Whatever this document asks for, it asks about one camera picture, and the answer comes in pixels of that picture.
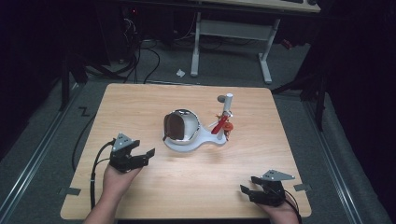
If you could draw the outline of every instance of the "wire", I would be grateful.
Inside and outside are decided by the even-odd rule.
[[[218,45],[215,46],[214,48],[206,48],[203,46],[203,44],[214,44],[218,42]],[[219,36],[203,36],[202,41],[200,41],[200,48],[201,49],[207,49],[207,50],[215,50],[215,49],[219,49],[223,44],[223,38],[219,37]]]
[[[192,22],[191,22],[191,26],[190,26],[189,31],[183,37],[181,37],[179,39],[175,39],[174,41],[190,38],[191,36],[193,36],[193,35],[189,35],[189,34],[191,33],[192,27],[194,27],[194,22],[195,22],[196,17],[197,17],[197,13],[195,12],[194,13],[194,17],[192,18]]]
[[[152,50],[152,49],[147,49],[147,50],[149,50],[149,51],[151,51],[151,52],[153,52],[153,53],[155,53],[156,55],[157,55],[157,57],[158,57],[158,62],[157,62],[157,65],[155,66],[155,68],[150,72],[150,73],[148,73],[148,75],[146,75],[146,78],[145,78],[145,80],[143,81],[143,84],[146,84],[146,82],[148,81],[148,79],[149,79],[149,76],[151,76],[151,74],[153,74],[154,73],[154,71],[158,68],[158,66],[160,65],[160,55],[157,53],[157,52],[155,52],[154,50]]]
[[[115,142],[116,142],[116,139],[113,139],[111,142],[108,142],[104,146],[102,146],[102,148],[99,150],[98,154],[96,155],[95,162],[93,163],[92,172],[91,172],[91,185],[90,185],[91,209],[93,209],[96,206],[96,200],[95,200],[95,177],[96,177],[95,170],[96,170],[96,166],[99,164],[99,162],[104,161],[104,160],[99,161],[99,157],[102,154],[103,150],[105,150],[106,147],[114,146]]]
[[[269,189],[271,192],[273,192],[273,193],[274,193],[279,199],[281,199],[283,202],[285,202],[285,203],[287,203],[288,205],[290,205],[291,209],[293,209],[294,213],[295,213],[296,216],[297,216],[298,222],[299,222],[300,224],[303,223],[303,221],[302,221],[302,219],[301,219],[301,216],[300,216],[300,211],[299,211],[299,209],[298,209],[297,202],[295,201],[295,198],[294,198],[288,191],[285,190],[285,192],[287,192],[287,193],[291,196],[291,198],[295,201],[297,208],[296,208],[296,206],[294,206],[291,202],[289,202],[289,200],[284,199],[282,196],[280,196],[280,195],[279,195],[276,191],[274,191],[273,189],[271,189],[271,188],[269,188],[269,187],[265,187],[265,188],[266,188],[266,189]]]
[[[178,46],[181,46],[181,47],[189,47],[189,46],[193,45],[194,42],[195,42],[194,39],[191,39],[192,37],[194,37],[194,35],[190,35],[190,36],[187,36],[184,39],[180,39],[178,41],[175,41],[174,44],[178,45]]]
[[[244,40],[244,43],[238,43],[237,41],[232,41],[229,39],[234,39],[234,38],[223,38],[223,41],[227,44],[232,44],[232,45],[236,45],[236,46],[245,46],[245,45],[249,45],[252,42],[257,42],[258,40],[254,40],[254,39],[248,39],[248,40]]]
[[[102,161],[109,161],[109,160],[110,160],[110,158],[102,159],[99,162],[97,162],[97,164],[101,163]]]
[[[125,79],[124,79],[123,83],[126,83],[126,82],[128,81],[128,78],[129,78],[129,76],[132,74],[132,72],[133,72],[133,71],[135,71],[135,72],[136,72],[136,67],[137,67],[137,63],[138,63],[138,61],[137,61],[137,59],[136,59],[136,56],[135,56],[135,55],[134,55],[133,59],[134,59],[134,66],[133,66],[133,68],[131,69],[131,71],[128,73],[128,75],[125,77]]]
[[[285,190],[285,192],[287,192],[287,193],[289,194],[289,196],[294,200],[294,203],[296,204],[297,211],[300,212],[300,209],[298,208],[298,204],[297,204],[297,201],[296,201],[296,199],[294,198],[294,196],[293,196],[290,192],[288,192],[287,190]]]
[[[82,135],[85,133],[85,130],[87,130],[88,126],[90,125],[90,123],[93,121],[93,119],[96,117],[96,113],[92,116],[92,118],[88,121],[88,123],[85,125],[84,129],[82,129],[81,133],[78,136],[77,142],[75,144],[75,147],[73,149],[73,154],[72,154],[72,168],[73,171],[76,171],[76,162],[75,162],[75,157],[76,157],[76,151],[77,151],[77,147],[78,147],[78,143],[81,140]]]
[[[128,22],[128,27],[126,28],[125,32],[123,32],[123,35],[125,36],[126,42],[127,42],[127,56],[126,57],[127,58],[131,58],[130,62],[128,63],[128,65],[126,65],[125,67],[121,68],[118,71],[111,72],[111,71],[109,71],[108,69],[104,68],[101,65],[94,64],[93,62],[89,62],[88,60],[84,59],[84,61],[83,61],[84,63],[87,63],[92,68],[94,68],[95,70],[98,71],[98,72],[92,71],[90,68],[85,67],[85,71],[87,73],[95,75],[95,76],[105,75],[105,76],[108,76],[108,77],[113,78],[113,79],[123,79],[124,83],[126,82],[126,79],[128,78],[128,76],[127,77],[121,77],[121,76],[119,76],[119,74],[127,72],[128,70],[130,70],[128,75],[132,74],[132,72],[134,71],[134,69],[137,66],[136,57],[134,55],[134,50],[135,50],[134,44],[140,45],[140,41],[139,41],[140,34],[137,32],[136,25],[134,24],[133,21],[131,21],[129,19],[124,19],[124,21]],[[133,27],[133,34],[132,34],[131,38],[129,38],[128,37],[129,36],[128,31],[131,29],[131,27]]]
[[[134,70],[134,84],[137,84],[137,65],[140,62],[140,51],[142,49],[142,43],[140,43],[139,48],[138,48],[138,55],[137,55],[137,64],[136,64],[136,69]]]

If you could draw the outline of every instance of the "white stand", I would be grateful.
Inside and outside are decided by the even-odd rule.
[[[198,148],[202,144],[210,143],[216,144],[218,146],[223,146],[227,139],[224,135],[224,131],[221,129],[218,134],[212,134],[206,128],[201,127],[198,131],[198,135],[194,141],[187,145],[177,145],[173,143],[169,138],[165,139],[165,144],[173,149],[174,151],[178,152],[190,152]]]
[[[266,60],[271,46],[274,42],[279,23],[279,19],[275,20],[272,26],[262,26],[227,21],[201,20],[201,13],[198,12],[195,27],[195,45],[194,52],[192,53],[191,62],[191,76],[198,77],[200,35],[217,35],[235,38],[266,40],[267,44],[265,46],[264,53],[259,54],[259,60],[262,66],[262,75],[264,77],[264,82],[266,84],[271,84],[272,79]]]

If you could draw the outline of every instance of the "gripper jaw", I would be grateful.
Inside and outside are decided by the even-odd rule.
[[[119,133],[110,154],[110,165],[122,173],[149,165],[149,159],[154,156],[155,148],[145,155],[131,156],[132,149],[140,145],[139,140],[132,140]]]
[[[263,191],[250,190],[241,185],[241,191],[245,193],[251,202],[261,203],[270,206],[280,206],[285,200],[285,190],[281,180],[294,179],[294,176],[280,173],[275,170],[269,170],[261,178],[251,177],[251,182],[260,185]]]

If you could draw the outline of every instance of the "black cable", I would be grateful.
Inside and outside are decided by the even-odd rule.
[[[99,162],[97,162],[97,164],[101,163],[102,161],[109,161],[109,160],[110,160],[110,158],[102,159]]]
[[[195,37],[195,35],[190,35],[184,39],[175,40],[173,43],[181,47],[189,47],[195,43],[195,39],[191,39],[192,37]]]
[[[285,190],[285,192],[287,192],[289,194],[289,196],[294,200],[294,203],[296,204],[297,211],[300,212],[300,208],[298,207],[297,200],[294,198],[294,196],[290,192],[288,192],[287,190]]]
[[[140,45],[138,46],[137,64],[136,64],[136,69],[134,70],[134,84],[137,84],[137,65],[140,62],[141,49],[142,49],[142,43],[140,43]]]
[[[252,42],[257,42],[257,40],[249,39],[249,40],[244,40],[245,41],[244,43],[238,43],[237,41],[231,41],[231,40],[228,40],[228,39],[230,39],[230,38],[223,38],[222,41],[224,43],[231,44],[231,45],[236,45],[236,46],[246,46],[246,45],[251,44]]]
[[[103,150],[105,150],[106,147],[108,146],[114,146],[114,143],[116,142],[116,139],[113,139],[111,142],[106,143],[102,148],[99,150],[98,154],[96,155],[95,162],[93,163],[92,167],[92,172],[91,172],[91,185],[90,185],[90,193],[91,193],[91,209],[93,209],[96,206],[96,201],[95,201],[95,177],[96,177],[96,166],[99,164],[99,157],[102,154]]]
[[[82,135],[85,133],[85,130],[87,130],[88,126],[90,125],[90,123],[93,121],[93,119],[96,117],[96,113],[92,116],[92,118],[88,121],[88,123],[85,125],[84,129],[81,131],[81,133],[78,136],[77,142],[75,144],[75,147],[73,149],[73,154],[72,154],[72,168],[73,171],[76,171],[76,162],[75,162],[75,157],[76,157],[76,151],[77,151],[77,146],[79,141],[81,140]]]
[[[137,59],[136,59],[136,56],[134,55],[134,67],[131,69],[131,71],[128,73],[128,75],[125,77],[123,83],[126,83],[128,81],[128,78],[132,74],[133,71],[136,72],[136,67],[137,67]]]
[[[291,202],[289,202],[289,200],[284,199],[282,196],[280,196],[280,195],[279,195],[276,191],[274,191],[273,189],[268,188],[268,187],[266,187],[266,189],[269,189],[269,190],[270,190],[271,192],[273,192],[278,198],[280,198],[284,203],[287,203],[288,205],[290,205],[291,209],[293,209],[294,213],[295,213],[296,216],[297,216],[298,223],[300,223],[300,224],[303,223],[302,218],[301,218],[301,216],[300,216],[300,211],[299,211],[299,209],[298,209],[297,202],[295,201],[294,197],[293,197],[288,191],[285,190],[285,192],[287,192],[287,193],[291,196],[291,198],[293,198],[293,200],[296,202],[297,208],[296,208]]]
[[[214,48],[206,48],[206,47],[203,46],[203,44],[207,44],[207,43],[214,44],[216,42],[218,42],[218,45],[215,46]],[[222,44],[223,44],[223,38],[220,37],[220,36],[210,36],[210,37],[209,36],[205,36],[205,37],[202,38],[202,41],[200,41],[200,45],[199,46],[200,46],[201,49],[216,50],[216,49],[219,49],[222,46]]]
[[[154,71],[158,68],[158,66],[160,65],[160,55],[157,53],[157,52],[155,52],[154,50],[152,50],[152,49],[147,49],[147,50],[149,50],[149,51],[151,51],[151,52],[153,52],[153,53],[155,53],[156,55],[157,55],[157,57],[158,57],[158,62],[157,62],[157,65],[155,66],[155,68],[150,72],[150,73],[148,73],[148,75],[146,75],[146,78],[145,78],[145,80],[143,81],[143,84],[146,84],[146,82],[148,81],[148,79],[149,79],[149,76],[151,76],[151,74],[153,74],[154,73]]]
[[[92,68],[94,68],[95,70],[98,71],[98,72],[95,72],[95,71],[92,71],[91,69],[85,67],[85,71],[87,73],[90,73],[95,76],[108,76],[112,79],[124,79],[124,83],[125,83],[129,76],[121,77],[121,76],[119,76],[119,74],[125,73],[128,70],[130,70],[128,75],[131,75],[132,72],[135,70],[135,68],[137,66],[137,61],[136,61],[136,57],[134,55],[134,51],[135,51],[135,49],[140,48],[139,40],[140,40],[141,32],[137,31],[138,27],[136,27],[132,21],[130,21],[129,19],[125,19],[125,18],[124,18],[124,20],[127,20],[130,23],[130,25],[134,27],[131,43],[129,42],[129,40],[127,41],[127,56],[126,57],[130,58],[130,62],[128,63],[128,65],[126,65],[125,67],[121,68],[118,71],[111,72],[101,65],[94,64],[93,62],[85,60],[84,62],[87,65],[90,65]]]

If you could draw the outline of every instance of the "dark background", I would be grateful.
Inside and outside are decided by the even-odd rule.
[[[392,194],[396,188],[395,3],[319,3],[323,15],[354,16],[324,25],[319,21],[285,19],[276,42],[287,39],[293,45],[312,44],[296,78],[325,72],[326,90],[346,137],[380,202],[396,221],[391,210],[396,203]],[[139,8],[139,25],[143,35],[171,45],[174,30],[185,34],[190,28],[192,13],[159,11]],[[123,24],[119,20],[117,7],[49,4],[44,0],[0,3],[1,158],[61,76],[66,52],[79,53],[99,64],[125,58]]]

